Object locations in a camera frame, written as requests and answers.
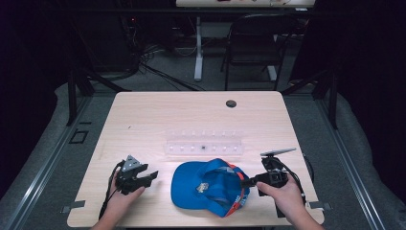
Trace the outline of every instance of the black device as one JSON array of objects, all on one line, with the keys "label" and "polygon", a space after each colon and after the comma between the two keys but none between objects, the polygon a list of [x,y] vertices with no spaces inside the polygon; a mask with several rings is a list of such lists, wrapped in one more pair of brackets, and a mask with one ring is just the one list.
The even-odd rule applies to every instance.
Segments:
[{"label": "black device", "polygon": [[[281,188],[283,185],[286,184],[288,178],[287,174],[290,173],[293,178],[295,179],[301,193],[302,193],[302,199],[305,204],[305,193],[303,191],[301,182],[299,180],[299,177],[292,171],[287,168],[283,162],[275,155],[277,154],[282,154],[288,151],[295,150],[296,148],[293,149],[281,149],[281,150],[273,150],[273,151],[268,151],[261,153],[260,155],[262,156],[261,158],[261,163],[263,167],[266,169],[265,173],[262,174],[257,174],[254,177],[251,177],[249,179],[242,180],[240,182],[242,188],[249,188],[249,187],[255,187],[257,182],[263,182],[265,184],[268,184],[270,186],[276,187],[276,188]],[[267,194],[263,193],[262,191],[258,190],[259,196],[267,196]],[[277,206],[277,215],[278,218],[284,218],[285,215]]]},{"label": "black device", "polygon": [[[117,172],[115,183],[116,190],[112,194],[110,194],[111,184],[113,182],[114,175],[116,174],[116,170],[119,167],[120,170]],[[108,180],[108,188],[105,194],[104,203],[99,213],[99,219],[104,214],[104,211],[107,208],[107,203],[110,200],[111,196],[114,195],[114,193],[120,192],[123,195],[128,195],[129,193],[136,191],[140,187],[150,187],[152,180],[158,176],[158,171],[144,177],[137,177],[138,173],[145,171],[147,168],[148,164],[141,164],[131,155],[128,155],[125,161],[123,160],[116,165],[113,173],[111,173],[111,176]]]},{"label": "black device", "polygon": [[119,170],[116,178],[117,191],[124,195],[136,191],[140,187],[151,186],[152,180],[158,176],[158,171],[144,177],[137,177],[138,173],[145,171],[148,164],[141,164],[131,155],[128,155],[124,165]]}]

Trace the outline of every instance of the cap strap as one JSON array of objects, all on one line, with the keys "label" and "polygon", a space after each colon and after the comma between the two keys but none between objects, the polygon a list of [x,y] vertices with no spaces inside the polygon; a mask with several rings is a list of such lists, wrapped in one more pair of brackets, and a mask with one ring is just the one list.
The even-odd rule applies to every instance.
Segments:
[{"label": "cap strap", "polygon": [[[236,172],[236,174],[238,175],[240,180],[244,180],[244,174],[242,173],[242,170],[239,167],[236,167],[235,165],[232,165],[228,162],[226,162],[230,168],[232,168],[234,170],[234,172]],[[239,196],[237,196],[236,200],[234,201],[234,204],[231,206],[230,210],[227,212],[226,216],[224,216],[224,218],[230,216],[233,212],[235,212],[241,205],[244,205],[245,200],[247,199],[246,195],[245,195],[245,189],[241,188],[241,194]]]}]

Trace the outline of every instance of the black circular hole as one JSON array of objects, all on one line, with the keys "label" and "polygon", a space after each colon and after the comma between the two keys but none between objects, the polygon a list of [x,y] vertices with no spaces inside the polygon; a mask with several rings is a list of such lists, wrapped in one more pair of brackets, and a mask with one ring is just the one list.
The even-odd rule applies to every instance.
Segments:
[{"label": "black circular hole", "polygon": [[226,105],[227,105],[227,107],[236,107],[237,103],[236,103],[236,101],[229,100],[226,102]]}]

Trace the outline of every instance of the wire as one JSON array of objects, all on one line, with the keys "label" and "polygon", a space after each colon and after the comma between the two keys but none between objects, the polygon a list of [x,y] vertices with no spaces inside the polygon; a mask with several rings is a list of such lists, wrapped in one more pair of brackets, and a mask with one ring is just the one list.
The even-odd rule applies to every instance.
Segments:
[{"label": "wire", "polygon": [[122,162],[118,163],[116,165],[116,167],[114,167],[113,172],[111,173],[110,177],[108,178],[107,192],[105,193],[104,203],[102,204],[101,211],[99,213],[99,219],[101,219],[102,216],[104,215],[104,211],[107,208],[107,203],[110,200],[110,198],[118,191],[118,189],[116,189],[112,194],[110,194],[111,184],[113,183],[113,178],[116,173],[116,170],[117,170],[117,168],[122,167],[124,165],[124,163],[125,163],[124,160]]},{"label": "wire", "polygon": [[[206,41],[204,44],[202,44],[202,47],[206,46],[207,44],[209,44],[212,41],[214,41],[214,38],[211,38],[208,41]],[[185,49],[192,49],[192,51],[187,53],[187,54],[182,54],[181,52],[179,52],[179,50],[185,50]],[[196,49],[197,49],[197,46],[194,46],[194,47],[178,47],[178,48],[175,48],[174,51],[176,51],[176,53],[178,55],[186,57],[186,56],[192,55],[194,53],[194,51],[196,51]]]},{"label": "wire", "polygon": [[304,191],[304,189],[303,189],[303,187],[302,187],[301,180],[299,179],[299,176],[297,176],[294,172],[292,172],[289,168],[287,168],[287,166],[286,166],[284,163],[282,163],[281,161],[276,160],[275,158],[272,158],[272,157],[269,158],[269,159],[270,159],[271,161],[273,161],[273,162],[275,162],[275,163],[280,164],[281,166],[283,166],[283,167],[293,176],[293,179],[295,179],[296,184],[298,185],[299,190],[301,191],[302,200],[304,201],[304,204],[305,204],[305,191]]},{"label": "wire", "polygon": [[303,153],[304,156],[304,161],[307,163],[309,170],[310,170],[310,179],[311,179],[311,183],[314,183],[314,169],[313,166],[310,163],[310,160],[308,159],[308,157]]},{"label": "wire", "polygon": [[189,82],[186,82],[186,81],[179,80],[179,79],[177,79],[177,78],[171,77],[170,75],[165,74],[165,73],[163,73],[163,72],[161,72],[161,71],[159,71],[159,70],[156,70],[156,69],[154,69],[154,68],[152,68],[152,67],[146,65],[146,64],[143,63],[143,62],[141,62],[140,65],[144,66],[144,67],[146,68],[146,70],[149,71],[150,73],[155,74],[155,75],[157,75],[157,76],[160,76],[160,77],[163,78],[165,81],[168,81],[169,84],[171,84],[173,87],[175,87],[175,88],[176,88],[177,90],[179,90],[179,91],[180,91],[180,89],[179,89],[178,87],[174,86],[174,85],[173,85],[171,82],[169,82],[169,81],[173,81],[173,82],[175,82],[175,83],[178,83],[178,84],[180,84],[180,85],[182,85],[182,86],[184,86],[184,87],[190,89],[191,91],[199,91],[198,89],[203,90],[203,91],[206,91],[204,88],[200,87],[199,85],[192,84],[192,83],[189,83]]}]

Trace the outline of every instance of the table leg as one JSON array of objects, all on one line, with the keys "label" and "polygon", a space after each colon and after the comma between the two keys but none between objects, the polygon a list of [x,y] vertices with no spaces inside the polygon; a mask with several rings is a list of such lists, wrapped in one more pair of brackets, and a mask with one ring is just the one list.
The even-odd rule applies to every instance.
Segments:
[{"label": "table leg", "polygon": [[[274,40],[276,41],[278,38],[277,35],[274,35]],[[275,66],[273,65],[268,65],[268,76],[269,76],[269,80],[271,81],[275,81],[277,79],[277,71],[275,70]]]},{"label": "table leg", "polygon": [[196,65],[194,66],[194,80],[202,80],[202,69],[203,69],[203,52],[202,52],[202,34],[201,34],[201,24],[200,17],[196,18]]}]

